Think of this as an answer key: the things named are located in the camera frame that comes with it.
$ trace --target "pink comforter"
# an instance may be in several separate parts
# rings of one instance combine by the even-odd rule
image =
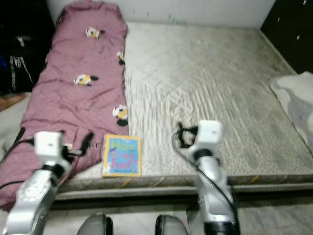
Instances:
[[[125,66],[119,64],[117,53],[124,52],[127,25],[117,5],[90,0],[67,6],[60,21],[46,57],[47,67],[33,89],[21,123],[26,129],[22,139],[43,130],[64,130],[65,143],[78,149],[92,131],[94,138],[86,155],[73,163],[73,176],[101,161],[105,134],[128,134],[128,126],[118,125],[112,115],[114,107],[126,105]],[[101,31],[98,39],[86,35],[89,27]],[[86,85],[77,84],[81,74],[85,74],[81,82]],[[22,143],[3,163],[0,186],[26,180],[40,167],[33,147]],[[0,190],[3,209],[13,206],[19,187],[13,184]]]

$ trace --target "floor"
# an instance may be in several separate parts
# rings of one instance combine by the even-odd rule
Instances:
[[[242,235],[311,235],[313,197],[241,202],[239,221]],[[75,235],[90,215],[104,212],[114,224],[115,235],[153,235],[160,214],[178,217],[190,235],[203,235],[201,215],[186,205],[128,206],[68,211],[51,211],[44,235]],[[6,215],[0,213],[0,228]]]

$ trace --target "white wall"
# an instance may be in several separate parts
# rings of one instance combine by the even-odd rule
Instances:
[[[55,21],[74,0],[47,0]],[[275,0],[108,0],[126,21],[260,28]]]

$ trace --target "white mattress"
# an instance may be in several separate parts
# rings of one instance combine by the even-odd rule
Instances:
[[[237,188],[312,187],[313,158],[270,90],[292,71],[258,30],[128,26],[126,98],[142,177],[102,179],[98,164],[66,182],[59,199],[194,192],[195,172],[170,138],[177,121],[201,119],[223,123],[221,161]]]

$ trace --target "wire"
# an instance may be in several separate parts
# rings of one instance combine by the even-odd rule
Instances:
[[[21,141],[17,141],[15,142],[11,148],[6,152],[6,154],[4,155],[4,157],[2,158],[2,160],[0,161],[0,167],[2,166],[2,164],[4,163],[5,159],[9,156],[9,154],[13,151],[13,149],[15,149],[20,143],[30,143],[30,144],[34,144],[34,140],[33,139],[25,139],[25,140],[21,140]]]
[[[221,190],[221,188],[213,181],[211,180],[194,162],[192,162],[191,160],[189,160],[185,155],[183,155],[179,149],[176,146],[176,140],[178,140],[178,136],[179,136],[179,132],[180,130],[176,131],[173,135],[172,135],[172,146],[175,150],[175,152],[178,153],[178,155],[183,158],[185,161],[187,161],[194,169],[196,169],[197,172],[199,172],[202,176],[204,176],[208,182],[210,184],[212,184],[216,190],[222,195],[222,197],[226,200],[226,202],[228,203],[233,215],[234,215],[234,220],[236,223],[236,226],[239,229],[239,220],[238,220],[238,215],[237,215],[237,210],[234,206],[233,203],[231,203],[231,201],[229,200],[229,198],[225,195],[225,193]]]
[[[24,181],[21,180],[21,181],[12,181],[12,182],[6,183],[0,186],[0,190],[3,189],[5,186],[12,185],[12,184],[20,184],[20,183],[24,183]]]

